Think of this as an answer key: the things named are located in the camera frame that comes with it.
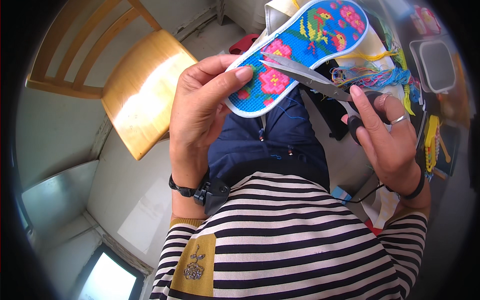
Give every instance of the wooden chair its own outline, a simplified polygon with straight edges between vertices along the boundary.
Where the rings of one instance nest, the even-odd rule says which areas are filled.
[[[102,99],[114,128],[130,153],[140,160],[158,141],[168,137],[170,112],[178,77],[197,60],[169,32],[162,29],[139,0],[96,41],[73,82],[65,75],[78,50],[98,23],[120,2],[106,0],[80,29],[55,77],[47,76],[55,50],[67,29],[90,0],[70,0],[50,26],[38,50],[26,86],[61,95]],[[107,44],[132,20],[142,16],[154,31],[138,41],[119,61],[105,86],[84,85]]]

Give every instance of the window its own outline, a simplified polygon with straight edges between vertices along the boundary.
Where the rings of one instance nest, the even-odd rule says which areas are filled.
[[[75,300],[137,300],[144,275],[101,244],[78,277]]]

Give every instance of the striped shirt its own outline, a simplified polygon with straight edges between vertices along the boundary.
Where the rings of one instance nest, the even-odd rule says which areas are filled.
[[[205,221],[175,219],[150,299],[405,299],[427,218],[376,237],[317,183],[255,172]]]

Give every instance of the black cable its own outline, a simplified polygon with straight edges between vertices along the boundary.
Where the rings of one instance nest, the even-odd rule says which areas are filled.
[[[377,189],[381,188],[385,186],[384,184],[382,185],[379,185],[377,186],[376,188],[374,188],[373,190],[370,191],[370,193],[368,193],[365,197],[361,198],[360,200],[358,201],[351,201],[351,200],[345,200],[345,199],[338,199],[338,198],[334,198],[334,199],[337,199],[337,200],[340,200],[340,201],[345,201],[345,202],[350,202],[350,203],[360,203],[362,202],[363,200],[365,200],[365,198],[367,198],[368,196],[370,196],[374,191],[376,191]]]

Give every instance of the scissors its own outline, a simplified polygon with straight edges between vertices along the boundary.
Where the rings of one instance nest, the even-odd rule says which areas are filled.
[[[352,96],[349,93],[345,92],[341,88],[336,87],[325,76],[310,69],[309,67],[302,65],[301,63],[298,63],[291,59],[285,58],[280,55],[272,54],[272,53],[261,52],[261,54],[278,62],[278,63],[273,63],[265,60],[259,60],[264,65],[285,74],[286,76],[298,81],[301,84],[308,86],[311,89],[316,90],[317,92],[322,93],[325,96],[328,96],[330,98],[337,100],[347,111],[348,131],[352,135],[353,140],[360,145],[356,132],[358,127],[363,126],[363,122],[361,120],[361,116],[358,112],[358,109],[355,107],[355,104],[353,103]],[[375,101],[375,99],[378,96],[381,96],[382,93],[377,91],[366,91],[365,95],[367,96],[370,104],[372,105],[373,109],[375,110],[377,115],[380,117],[382,122],[385,124],[390,124],[390,121],[386,118],[386,115],[380,112],[379,110],[377,110],[373,105],[373,102]]]

